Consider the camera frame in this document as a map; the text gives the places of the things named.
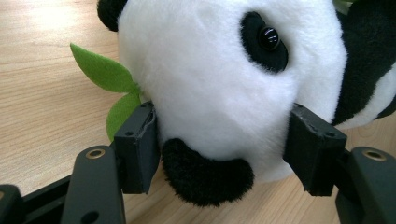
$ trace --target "black plastic part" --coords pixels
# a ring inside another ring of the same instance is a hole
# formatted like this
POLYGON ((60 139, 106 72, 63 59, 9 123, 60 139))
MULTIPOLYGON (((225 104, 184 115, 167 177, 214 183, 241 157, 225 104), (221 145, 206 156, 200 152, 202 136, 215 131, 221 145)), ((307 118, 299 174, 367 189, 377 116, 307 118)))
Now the black plastic part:
POLYGON ((17 187, 0 185, 0 223, 22 223, 23 199, 17 187))
POLYGON ((332 167, 342 155, 347 137, 331 124, 295 105, 283 159, 312 196, 330 196, 334 185, 332 167))
POLYGON ((396 223, 396 160, 388 153, 369 147, 352 150, 347 169, 357 188, 362 210, 345 212, 346 198, 336 201, 340 220, 358 220, 360 223, 396 223))
POLYGON ((161 157, 156 114, 151 102, 139 106, 123 123, 114 136, 112 146, 122 161, 123 193, 149 193, 161 157))
POLYGON ((78 154, 61 223, 125 223, 113 148, 90 147, 78 154))
POLYGON ((26 219, 23 223, 60 223, 70 176, 23 197, 26 219))
POLYGON ((360 203, 354 203, 343 193, 338 192, 335 199, 337 213, 342 224, 361 224, 364 211, 360 203))
POLYGON ((350 155, 350 152, 345 149, 344 153, 334 161, 334 165, 332 167, 334 185, 343 192, 343 196, 351 203, 361 204, 361 199, 359 198, 355 183, 353 182, 348 169, 350 155))

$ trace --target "wood grain surface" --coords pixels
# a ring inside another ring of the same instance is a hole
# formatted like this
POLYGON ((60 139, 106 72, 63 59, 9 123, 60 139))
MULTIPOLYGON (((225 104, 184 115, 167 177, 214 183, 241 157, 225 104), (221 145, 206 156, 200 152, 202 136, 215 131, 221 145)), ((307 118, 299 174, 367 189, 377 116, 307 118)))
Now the wood grain surface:
MULTIPOLYGON (((70 175, 77 154, 108 145, 106 114, 121 95, 94 86, 70 42, 118 59, 117 34, 96 15, 95 0, 2 0, 0 6, 0 184, 26 195, 70 175)), ((396 115, 346 131, 347 148, 396 156, 396 115)), ((238 203, 183 203, 160 167, 149 195, 125 195, 128 223, 339 223, 334 197, 313 198, 292 175, 257 184, 238 203)))

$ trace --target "white fur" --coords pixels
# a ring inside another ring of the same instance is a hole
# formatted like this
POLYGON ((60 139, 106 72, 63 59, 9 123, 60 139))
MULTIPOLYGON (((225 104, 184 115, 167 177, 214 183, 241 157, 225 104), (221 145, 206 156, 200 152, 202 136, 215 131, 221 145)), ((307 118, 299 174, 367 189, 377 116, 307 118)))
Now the white fur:
POLYGON ((131 0, 119 42, 121 63, 155 104, 162 142, 245 159, 262 181, 291 173, 282 154, 294 102, 332 120, 346 61, 332 0, 131 0), (279 32, 285 71, 249 61, 240 38, 249 11, 279 32))
POLYGON ((349 129, 370 123, 386 108, 396 95, 396 64, 375 86, 375 92, 369 103, 362 111, 354 115, 352 119, 337 125, 338 129, 349 129))

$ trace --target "panda head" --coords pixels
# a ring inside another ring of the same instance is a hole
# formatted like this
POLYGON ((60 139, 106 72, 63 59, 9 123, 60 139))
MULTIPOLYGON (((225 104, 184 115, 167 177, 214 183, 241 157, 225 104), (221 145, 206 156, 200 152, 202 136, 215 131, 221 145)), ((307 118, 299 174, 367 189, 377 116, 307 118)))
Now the panda head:
POLYGON ((113 1, 99 17, 155 105, 163 169, 185 201, 232 202, 253 179, 289 175, 294 103, 332 119, 346 57, 332 0, 113 1))

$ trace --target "plush fabric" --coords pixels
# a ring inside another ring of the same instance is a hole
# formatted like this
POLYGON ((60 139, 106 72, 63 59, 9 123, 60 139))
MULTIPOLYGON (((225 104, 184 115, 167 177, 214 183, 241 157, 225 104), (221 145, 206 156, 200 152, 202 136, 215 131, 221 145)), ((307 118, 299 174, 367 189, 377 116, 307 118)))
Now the plush fabric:
POLYGON ((333 124, 352 118, 359 122, 351 121, 349 125, 340 127, 350 128, 366 124, 376 118, 392 101, 396 92, 396 85, 392 80, 396 78, 396 74, 394 70, 389 70, 396 61, 395 11, 394 1, 360 0, 352 5, 346 18, 342 20, 348 58, 333 124), (389 82, 379 83, 385 74, 389 82), (371 119, 360 120, 361 114, 371 119))
POLYGON ((99 0, 98 16, 101 22, 107 26, 110 31, 119 30, 118 19, 127 0, 99 0))
POLYGON ((395 110, 392 0, 113 1, 99 17, 155 105, 163 168, 187 202, 232 202, 253 178, 289 175, 294 103, 339 128, 395 110))
POLYGON ((107 135, 113 141, 114 134, 140 105, 140 90, 129 71, 120 63, 75 44, 70 44, 70 49, 79 68, 93 83, 107 91, 127 93, 111 107, 107 115, 107 135))
POLYGON ((129 1, 119 42, 120 62, 155 104, 161 142, 179 138, 204 157, 242 158, 262 181, 291 172, 282 153, 294 102, 332 120, 346 58, 329 0, 129 1), (251 11, 289 51, 276 76, 242 44, 251 11))

